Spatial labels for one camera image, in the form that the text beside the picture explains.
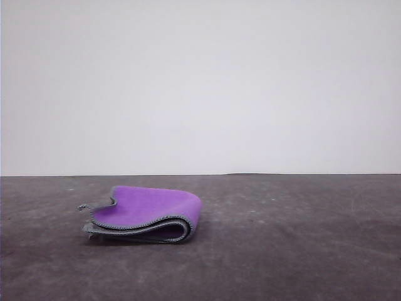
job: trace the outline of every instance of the white wall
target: white wall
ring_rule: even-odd
[[[5,176],[401,172],[401,1],[1,13]]]

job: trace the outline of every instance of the purple felt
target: purple felt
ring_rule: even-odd
[[[130,186],[115,186],[116,206],[93,213],[96,223],[110,227],[136,228],[167,216],[180,216],[196,228],[202,201],[187,191]]]

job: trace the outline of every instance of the folded cloth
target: folded cloth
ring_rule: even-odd
[[[187,191],[115,186],[112,203],[90,208],[91,223],[83,231],[129,241],[177,243],[196,229],[202,201]]]

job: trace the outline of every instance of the purple cloth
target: purple cloth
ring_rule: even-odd
[[[111,199],[111,205],[92,209],[92,223],[84,231],[136,241],[178,242],[192,236],[202,207],[196,195],[171,189],[115,186]]]

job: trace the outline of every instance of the gray floor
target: gray floor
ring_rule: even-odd
[[[114,185],[204,202],[182,245],[88,240]],[[3,300],[401,300],[401,175],[4,177]]]

